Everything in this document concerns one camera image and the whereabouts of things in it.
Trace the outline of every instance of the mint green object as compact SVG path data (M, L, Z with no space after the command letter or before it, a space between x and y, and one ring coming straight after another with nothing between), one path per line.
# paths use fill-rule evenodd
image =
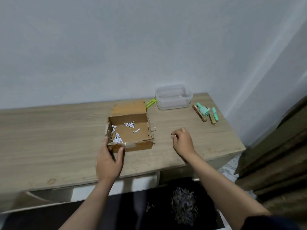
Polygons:
M198 109L199 109L199 111L201 112L202 115L204 115L204 116L208 116L209 115L209 111L208 111L207 108L202 106L199 102L196 103L196 105L198 106Z
M219 117L217 116L216 109L214 107L212 108L212 111L213 111L213 116L215 118L215 121L218 122Z

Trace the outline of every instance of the tabletop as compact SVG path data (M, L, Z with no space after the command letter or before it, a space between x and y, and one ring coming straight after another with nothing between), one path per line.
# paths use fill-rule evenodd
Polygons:
M0 110L0 194L96 182L94 165L106 120L114 104L122 102ZM216 107L215 126L197 115L192 108L196 102ZM190 132L195 150L205 160L245 149L207 93L195 94L186 108L161 111L154 104L147 113L154 145L127 152L120 178L185 166L172 146L171 132L180 127Z

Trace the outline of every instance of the dark sleeve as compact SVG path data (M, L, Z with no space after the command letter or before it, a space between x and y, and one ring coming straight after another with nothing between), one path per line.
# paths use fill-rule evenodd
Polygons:
M300 230L292 220L281 216L251 216L246 218L242 230Z

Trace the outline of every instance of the person's left hand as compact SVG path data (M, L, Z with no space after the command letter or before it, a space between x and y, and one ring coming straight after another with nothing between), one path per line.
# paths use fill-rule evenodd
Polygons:
M114 182L122 170L122 162L124 148L121 147L118 151L117 160L114 161L107 147L108 137L103 140L102 147L97 156L96 175L98 182L106 180Z

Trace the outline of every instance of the open cardboard box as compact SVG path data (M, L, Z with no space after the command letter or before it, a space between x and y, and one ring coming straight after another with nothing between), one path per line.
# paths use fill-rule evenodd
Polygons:
M124 123L131 122L134 122L134 128L130 129L124 125ZM112 125L117 126L113 133ZM120 135L122 143L113 142L115 133ZM151 149L153 139L145 102L141 100L115 105L111 110L111 116L108 117L106 135L108 136L108 148L113 153L118 152L120 147L124 147L125 151Z

